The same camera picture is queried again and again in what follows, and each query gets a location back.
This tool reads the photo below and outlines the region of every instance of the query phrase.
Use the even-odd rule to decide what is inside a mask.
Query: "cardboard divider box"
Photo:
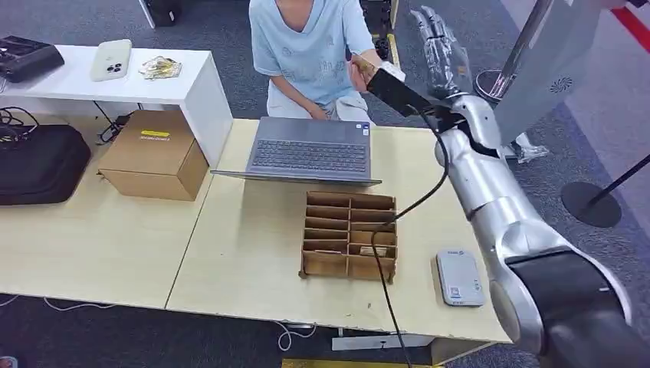
[[[182,111],[135,111],[99,163],[125,196],[194,201],[208,163]]]
[[[386,195],[308,192],[299,275],[379,280],[374,245],[388,282],[395,276],[395,198]]]

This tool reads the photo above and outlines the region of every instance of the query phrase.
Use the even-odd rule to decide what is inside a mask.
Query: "black bag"
[[[27,127],[12,129],[20,133]],[[7,136],[6,130],[0,136]],[[90,148],[68,125],[39,125],[25,140],[0,142],[0,205],[66,201],[89,160]]]

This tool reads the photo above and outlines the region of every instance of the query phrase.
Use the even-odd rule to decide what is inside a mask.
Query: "laptop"
[[[245,172],[211,173],[243,179],[374,186],[370,123],[262,117]]]

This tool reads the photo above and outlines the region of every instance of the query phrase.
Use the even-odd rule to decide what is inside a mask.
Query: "power cord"
[[[14,295],[14,297],[9,298],[8,301],[6,301],[6,302],[4,302],[4,303],[0,303],[0,307],[6,307],[6,306],[8,306],[9,304],[13,303],[13,301],[15,301],[16,299],[18,299],[18,297],[20,297],[20,295]]]
[[[93,100],[93,104],[97,107],[99,111],[101,111],[102,115],[104,118],[106,118],[106,121],[108,121],[108,126],[106,129],[104,129],[101,133],[97,134],[97,138],[99,139],[99,142],[97,142],[97,145],[101,146],[110,142],[113,142],[115,140],[115,137],[117,137],[118,134],[122,131],[122,128],[124,128],[124,125],[126,125],[126,121],[128,121],[128,117],[130,117],[135,111],[132,111],[126,115],[126,118],[124,116],[117,117],[117,120],[114,122],[108,117],[106,112],[101,108],[101,106],[97,103],[97,101]],[[143,106],[139,102],[138,103],[138,110],[142,110]],[[104,138],[107,133],[110,133],[108,138]]]
[[[59,308],[59,307],[57,307],[55,305],[52,305],[52,303],[50,303],[50,301],[46,297],[43,298],[43,301],[48,305],[48,307],[50,307],[50,308],[52,308],[52,309],[54,309],[56,311],[59,311],[59,312],[72,311],[73,309],[78,309],[78,308],[83,308],[83,307],[95,307],[95,308],[100,308],[100,309],[108,309],[108,308],[112,308],[112,307],[116,306],[115,304],[99,305],[99,304],[95,304],[95,303],[82,303],[82,304],[73,305],[72,307]]]
[[[25,126],[25,122],[11,113],[12,110],[18,110],[27,114],[34,121],[34,125]],[[15,148],[20,142],[26,141],[29,138],[29,134],[34,132],[39,126],[40,123],[34,115],[22,107],[10,106],[0,108],[0,143],[14,143],[13,146],[0,144],[0,150]]]
[[[14,297],[10,298],[8,301],[6,301],[4,303],[1,303],[0,307],[8,306],[9,304],[13,303],[19,297],[20,297],[20,295],[14,295]],[[116,306],[115,304],[99,305],[99,304],[95,304],[95,303],[82,303],[82,304],[73,305],[72,307],[60,308],[60,307],[57,307],[57,306],[53,305],[46,297],[43,298],[43,301],[45,302],[45,304],[48,307],[50,307],[50,308],[52,308],[52,309],[54,309],[56,311],[59,311],[59,312],[72,311],[73,309],[78,309],[78,308],[83,308],[83,307],[95,307],[95,308],[100,308],[100,309],[108,309],[108,308],[112,308],[112,307]]]
[[[282,351],[289,351],[289,349],[291,348],[291,343],[293,342],[292,339],[291,339],[291,335],[307,339],[309,337],[312,337],[314,335],[314,333],[316,333],[316,325],[315,324],[314,324],[314,329],[311,332],[309,332],[307,335],[303,335],[302,333],[289,331],[289,329],[286,326],[284,326],[280,322],[277,322],[276,320],[274,320],[274,322],[278,326],[282,327],[282,329],[284,330],[284,332],[277,339],[277,347],[279,347],[280,350],[282,350]],[[282,338],[285,337],[285,336],[288,338],[288,342],[289,342],[287,344],[287,346],[282,345]]]
[[[377,261],[377,268],[379,269],[379,277],[382,280],[382,287],[384,289],[384,296],[386,296],[386,304],[388,304],[388,310],[390,312],[390,317],[392,318],[392,324],[395,326],[395,332],[397,333],[397,340],[399,340],[399,345],[402,348],[402,352],[404,353],[404,359],[406,360],[406,365],[409,368],[412,368],[411,364],[411,359],[409,357],[409,352],[406,351],[406,345],[404,344],[404,340],[402,339],[402,333],[399,331],[399,326],[397,324],[397,319],[395,318],[395,312],[392,310],[392,304],[390,302],[390,296],[388,295],[388,288],[386,287],[386,279],[384,278],[384,272],[382,269],[382,263],[379,260],[379,254],[377,253],[377,248],[375,246],[375,235],[377,235],[378,232],[380,232],[383,228],[386,226],[392,224],[393,222],[396,222],[400,218],[404,217],[407,213],[411,212],[413,209],[415,209],[417,206],[421,205],[424,201],[429,199],[431,196],[433,196],[439,189],[442,187],[442,184],[445,182],[447,179],[447,176],[449,175],[449,154],[447,152],[447,147],[445,146],[445,142],[443,142],[442,137],[440,136],[440,133],[438,131],[438,128],[433,125],[433,123],[429,120],[429,118],[424,115],[421,111],[415,109],[413,106],[411,106],[413,111],[415,111],[422,119],[425,121],[425,123],[428,125],[429,129],[433,132],[433,135],[435,136],[436,140],[438,141],[438,144],[440,145],[440,149],[442,150],[442,155],[445,158],[444,165],[443,165],[443,171],[442,171],[442,176],[440,177],[440,180],[438,183],[435,184],[433,189],[431,189],[429,192],[424,194],[420,199],[417,201],[413,202],[409,207],[398,213],[397,215],[393,216],[389,221],[384,222],[381,224],[375,231],[373,231],[373,234],[370,236],[370,245],[373,247],[373,254],[375,255],[375,260]]]

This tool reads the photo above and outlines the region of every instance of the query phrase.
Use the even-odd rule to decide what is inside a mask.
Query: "person's hand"
[[[329,120],[330,119],[330,117],[327,116],[327,113],[325,112],[325,110],[321,109],[320,106],[318,106],[316,104],[314,104],[314,106],[311,107],[307,112],[311,115],[311,118],[315,119],[315,120]]]
[[[352,55],[352,63],[350,63],[350,80],[359,92],[367,91],[368,83],[373,79],[381,64],[381,59],[376,56],[374,50],[367,51],[365,56],[368,58]]]
[[[355,90],[358,90],[362,94],[368,92],[368,84],[359,70],[359,66],[353,62],[349,64],[350,80]]]

